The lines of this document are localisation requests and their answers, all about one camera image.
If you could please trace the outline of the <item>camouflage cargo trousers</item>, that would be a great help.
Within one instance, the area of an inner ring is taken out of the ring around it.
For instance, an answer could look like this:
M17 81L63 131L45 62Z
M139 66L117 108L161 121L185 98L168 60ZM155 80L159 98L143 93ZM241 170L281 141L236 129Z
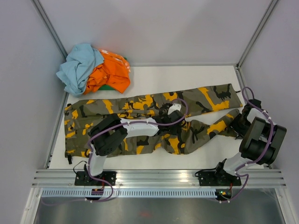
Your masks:
M232 84L199 87L118 99L85 99L64 110L66 158L90 156L91 131L104 119L116 117L125 127L154 127L154 136L127 137L110 157L150 154L158 148L187 155L217 135L235 137L229 127L242 102Z

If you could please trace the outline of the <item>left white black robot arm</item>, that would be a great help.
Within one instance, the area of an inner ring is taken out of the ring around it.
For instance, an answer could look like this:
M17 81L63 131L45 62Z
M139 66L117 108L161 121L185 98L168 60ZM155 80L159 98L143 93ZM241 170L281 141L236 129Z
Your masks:
M91 185L101 182L105 160L126 138L163 135L174 130L185 119L182 105L173 103L166 115L146 119L124 119L116 113L108 115L89 132L90 156L85 180Z

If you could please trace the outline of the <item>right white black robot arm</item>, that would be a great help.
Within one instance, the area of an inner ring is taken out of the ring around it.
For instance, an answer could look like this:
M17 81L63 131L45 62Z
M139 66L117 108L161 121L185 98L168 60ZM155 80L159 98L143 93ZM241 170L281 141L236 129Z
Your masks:
M242 141L239 152L219 162L213 172L213 180L219 185L229 181L230 176L254 165L272 164L281 148L287 129L273 122L261 108L261 101L250 99L230 127Z

